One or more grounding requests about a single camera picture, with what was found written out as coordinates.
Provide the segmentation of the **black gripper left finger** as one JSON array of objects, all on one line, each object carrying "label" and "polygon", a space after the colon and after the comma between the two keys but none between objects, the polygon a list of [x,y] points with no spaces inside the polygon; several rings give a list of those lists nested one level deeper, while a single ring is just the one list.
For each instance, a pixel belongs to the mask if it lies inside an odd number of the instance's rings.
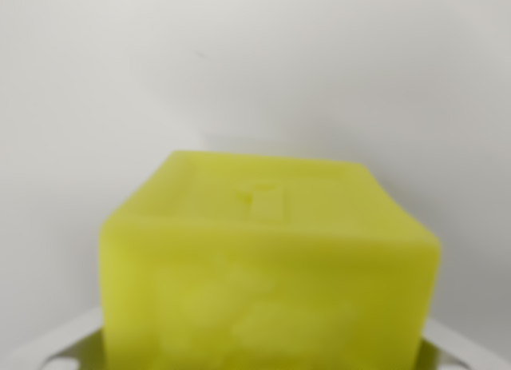
[{"label": "black gripper left finger", "polygon": [[105,369],[102,314],[85,314],[30,341],[10,355],[12,369]]}]

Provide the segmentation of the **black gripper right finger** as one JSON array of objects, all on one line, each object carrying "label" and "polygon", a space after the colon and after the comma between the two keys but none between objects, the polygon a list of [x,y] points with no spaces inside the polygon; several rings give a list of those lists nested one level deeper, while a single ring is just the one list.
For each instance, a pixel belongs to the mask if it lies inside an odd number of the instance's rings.
[{"label": "black gripper right finger", "polygon": [[437,320],[426,322],[423,338],[440,355],[438,369],[510,370],[510,362]]}]

